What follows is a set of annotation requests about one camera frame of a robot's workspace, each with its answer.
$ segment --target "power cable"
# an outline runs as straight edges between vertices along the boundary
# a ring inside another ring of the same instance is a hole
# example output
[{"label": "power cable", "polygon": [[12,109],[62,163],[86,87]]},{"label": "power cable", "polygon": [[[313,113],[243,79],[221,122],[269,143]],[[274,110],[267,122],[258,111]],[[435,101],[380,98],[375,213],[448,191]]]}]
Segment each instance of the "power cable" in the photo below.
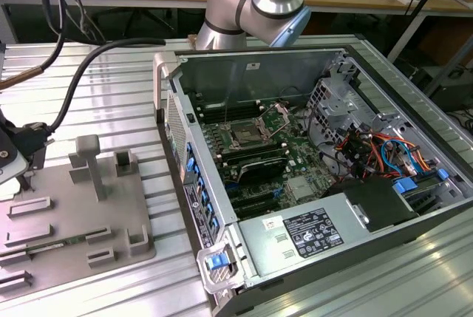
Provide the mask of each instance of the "power cable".
[{"label": "power cable", "polygon": [[105,51],[117,48],[117,47],[126,47],[131,45],[166,45],[166,42],[160,38],[128,38],[125,40],[116,40],[111,41],[107,44],[104,44],[100,47],[97,47],[93,51],[91,51],[85,59],[81,62],[77,70],[75,71],[74,76],[72,77],[71,83],[69,88],[67,89],[66,97],[64,98],[64,102],[62,104],[61,110],[59,110],[57,118],[54,120],[51,126],[48,126],[48,132],[52,134],[58,127],[61,125],[62,121],[64,120],[67,111],[72,102],[72,98],[74,97],[74,92],[81,80],[82,75],[86,71],[87,67],[94,61],[98,56],[103,54]]}]

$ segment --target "white label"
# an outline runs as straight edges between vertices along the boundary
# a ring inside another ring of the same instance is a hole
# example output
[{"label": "white label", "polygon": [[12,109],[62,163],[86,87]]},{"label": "white label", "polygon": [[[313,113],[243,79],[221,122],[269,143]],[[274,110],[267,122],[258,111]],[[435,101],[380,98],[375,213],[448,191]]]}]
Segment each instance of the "white label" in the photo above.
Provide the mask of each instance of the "white label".
[{"label": "white label", "polygon": [[260,63],[255,63],[255,64],[247,64],[246,65],[246,70],[247,71],[252,71],[253,69],[259,69]]},{"label": "white label", "polygon": [[282,216],[270,217],[269,219],[262,220],[266,231],[272,230],[273,228],[282,227]]}]

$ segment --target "blue wire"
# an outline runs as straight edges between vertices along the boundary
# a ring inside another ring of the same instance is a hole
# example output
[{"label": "blue wire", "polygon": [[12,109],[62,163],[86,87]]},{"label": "blue wire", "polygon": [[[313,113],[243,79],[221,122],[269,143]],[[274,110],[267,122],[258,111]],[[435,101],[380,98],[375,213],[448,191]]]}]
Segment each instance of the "blue wire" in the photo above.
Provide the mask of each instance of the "blue wire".
[{"label": "blue wire", "polygon": [[381,156],[383,157],[383,161],[384,161],[389,167],[393,168],[393,169],[396,170],[400,175],[402,175],[401,170],[400,170],[397,166],[391,164],[391,163],[387,160],[387,158],[386,158],[386,155],[385,155],[385,153],[384,153],[384,147],[385,147],[385,145],[386,145],[388,142],[395,142],[395,143],[401,145],[401,147],[404,149],[404,151],[406,151],[407,156],[409,157],[409,160],[411,161],[412,165],[413,165],[418,171],[423,172],[422,168],[418,165],[417,162],[415,162],[414,158],[412,158],[411,152],[410,152],[409,149],[406,147],[406,145],[404,145],[401,141],[398,141],[398,140],[386,140],[386,141],[383,143],[383,145],[381,146]]}]

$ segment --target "power supply label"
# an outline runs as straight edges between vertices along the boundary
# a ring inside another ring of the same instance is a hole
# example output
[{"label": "power supply label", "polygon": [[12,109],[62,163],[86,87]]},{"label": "power supply label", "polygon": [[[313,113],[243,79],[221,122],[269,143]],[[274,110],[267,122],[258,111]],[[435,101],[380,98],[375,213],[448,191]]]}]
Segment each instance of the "power supply label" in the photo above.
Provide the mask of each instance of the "power supply label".
[{"label": "power supply label", "polygon": [[285,219],[284,226],[302,258],[343,244],[343,239],[323,208]]}]

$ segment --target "orange wire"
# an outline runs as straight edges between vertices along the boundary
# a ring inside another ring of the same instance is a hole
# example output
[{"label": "orange wire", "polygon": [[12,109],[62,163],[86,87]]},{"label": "orange wire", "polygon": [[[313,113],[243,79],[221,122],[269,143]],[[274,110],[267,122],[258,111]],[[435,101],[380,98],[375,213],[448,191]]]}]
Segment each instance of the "orange wire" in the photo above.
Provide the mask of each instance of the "orange wire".
[{"label": "orange wire", "polygon": [[[413,143],[410,143],[409,141],[406,141],[405,139],[403,138],[400,138],[400,137],[391,137],[391,136],[388,136],[386,134],[373,134],[373,136],[376,136],[376,137],[379,137],[381,139],[388,139],[388,140],[398,140],[402,143],[406,143],[407,145],[409,146],[412,146],[412,147],[415,147],[415,145]],[[418,154],[416,156],[416,159],[418,160],[419,162],[419,165],[421,166],[421,168],[424,170],[424,171],[429,171],[430,170],[430,167],[427,165],[427,163],[425,163],[425,161],[423,160],[422,158],[422,154],[421,154],[421,151],[420,150],[416,150],[415,151],[416,154]]]},{"label": "orange wire", "polygon": [[371,148],[375,152],[375,156],[378,159],[379,167],[381,169],[380,171],[384,171],[383,160],[381,159],[381,156],[379,155],[378,150],[376,149],[375,144],[372,142],[372,140],[371,140]]}]

